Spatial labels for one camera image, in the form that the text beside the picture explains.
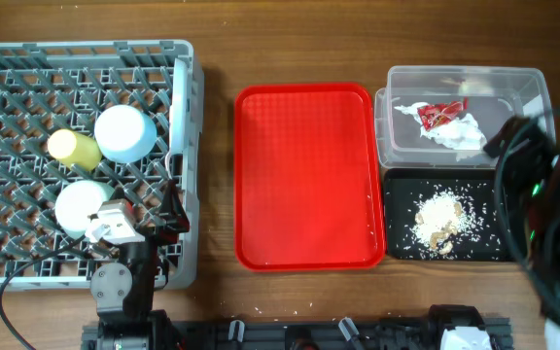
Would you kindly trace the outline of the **green bowl with rice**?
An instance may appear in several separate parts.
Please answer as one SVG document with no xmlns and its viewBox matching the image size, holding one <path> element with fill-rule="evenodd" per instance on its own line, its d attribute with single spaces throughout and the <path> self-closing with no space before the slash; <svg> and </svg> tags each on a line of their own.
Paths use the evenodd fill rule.
<svg viewBox="0 0 560 350">
<path fill-rule="evenodd" d="M 88 216 L 108 201 L 115 189 L 108 184 L 81 180 L 65 187 L 57 196 L 54 213 L 63 231 L 73 239 L 85 235 Z"/>
</svg>

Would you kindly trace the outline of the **white napkin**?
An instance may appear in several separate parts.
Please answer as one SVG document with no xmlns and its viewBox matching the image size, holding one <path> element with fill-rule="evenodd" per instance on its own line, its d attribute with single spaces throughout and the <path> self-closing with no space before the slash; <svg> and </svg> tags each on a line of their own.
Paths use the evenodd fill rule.
<svg viewBox="0 0 560 350">
<path fill-rule="evenodd" d="M 421 124 L 417 109 L 430 104 L 415 102 L 409 106 L 396 106 L 395 110 L 411 116 L 419 124 L 420 136 L 425 137 L 446 149 L 457 152 L 480 152 L 487 143 L 485 134 L 480 130 L 478 121 L 467 111 L 461 112 L 452 122 L 427 131 Z"/>
</svg>

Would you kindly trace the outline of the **light blue bowl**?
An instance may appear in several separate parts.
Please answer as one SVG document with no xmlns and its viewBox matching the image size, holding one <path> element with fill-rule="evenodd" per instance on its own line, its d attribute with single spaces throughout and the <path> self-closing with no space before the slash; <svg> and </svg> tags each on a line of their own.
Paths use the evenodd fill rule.
<svg viewBox="0 0 560 350">
<path fill-rule="evenodd" d="M 158 132 L 146 114 L 132 106 L 116 105 L 99 115 L 94 124 L 94 137 L 106 159 L 132 163 L 153 149 Z"/>
</svg>

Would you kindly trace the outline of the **yellow plastic cup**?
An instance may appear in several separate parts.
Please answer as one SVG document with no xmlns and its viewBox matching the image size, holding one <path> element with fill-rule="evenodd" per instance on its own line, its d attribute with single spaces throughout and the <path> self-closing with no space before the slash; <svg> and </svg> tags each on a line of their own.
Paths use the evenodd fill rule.
<svg viewBox="0 0 560 350">
<path fill-rule="evenodd" d="M 47 146 L 51 156 L 68 168 L 77 164 L 84 170 L 91 171 L 102 159 L 98 144 L 93 138 L 69 129 L 53 133 Z"/>
</svg>

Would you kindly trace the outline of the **red snack wrapper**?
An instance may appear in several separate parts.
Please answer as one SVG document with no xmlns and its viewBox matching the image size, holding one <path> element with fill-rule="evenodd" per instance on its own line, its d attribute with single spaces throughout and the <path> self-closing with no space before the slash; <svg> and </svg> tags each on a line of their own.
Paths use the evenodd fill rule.
<svg viewBox="0 0 560 350">
<path fill-rule="evenodd" d="M 450 103 L 427 104 L 417 109 L 422 126 L 430 131 L 436 127 L 451 123 L 468 107 L 468 99 Z"/>
</svg>

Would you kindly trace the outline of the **light blue plate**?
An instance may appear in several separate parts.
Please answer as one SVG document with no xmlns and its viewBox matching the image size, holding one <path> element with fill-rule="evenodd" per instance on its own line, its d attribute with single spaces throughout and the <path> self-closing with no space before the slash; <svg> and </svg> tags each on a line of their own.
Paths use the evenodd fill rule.
<svg viewBox="0 0 560 350">
<path fill-rule="evenodd" d="M 173 65 L 172 97 L 169 109 L 169 149 L 171 155 L 185 149 L 186 115 L 188 111 L 188 67 L 176 58 Z"/>
</svg>

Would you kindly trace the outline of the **white plastic fork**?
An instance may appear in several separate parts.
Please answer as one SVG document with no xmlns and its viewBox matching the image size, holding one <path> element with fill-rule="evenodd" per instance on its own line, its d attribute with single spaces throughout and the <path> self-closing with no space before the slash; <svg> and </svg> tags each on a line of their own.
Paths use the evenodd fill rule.
<svg viewBox="0 0 560 350">
<path fill-rule="evenodd" d="M 164 167 L 170 179 L 180 179 L 182 177 L 183 155 L 167 155 L 164 159 Z"/>
</svg>

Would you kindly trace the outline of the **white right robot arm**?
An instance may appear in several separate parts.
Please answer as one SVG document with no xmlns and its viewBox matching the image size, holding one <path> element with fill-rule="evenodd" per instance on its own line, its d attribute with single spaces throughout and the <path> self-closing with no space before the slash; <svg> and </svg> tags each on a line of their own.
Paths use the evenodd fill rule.
<svg viewBox="0 0 560 350">
<path fill-rule="evenodd" d="M 560 328 L 560 146 L 539 126 L 542 114 L 509 118 L 484 146 L 496 160 L 493 202 L 508 253 Z"/>
</svg>

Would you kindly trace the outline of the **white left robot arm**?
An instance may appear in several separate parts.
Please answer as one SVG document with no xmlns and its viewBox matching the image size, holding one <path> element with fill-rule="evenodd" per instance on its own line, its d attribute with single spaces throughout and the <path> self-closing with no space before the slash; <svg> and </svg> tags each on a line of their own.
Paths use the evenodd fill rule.
<svg viewBox="0 0 560 350">
<path fill-rule="evenodd" d="M 83 349 L 183 349 L 184 340 L 163 310 L 153 309 L 158 248 L 175 244 L 191 224 L 178 195 L 176 182 L 167 182 L 153 227 L 135 226 L 132 204 L 118 188 L 97 212 L 88 216 L 85 237 L 119 249 L 116 262 L 92 275 L 90 292 L 99 322 L 85 327 Z"/>
</svg>

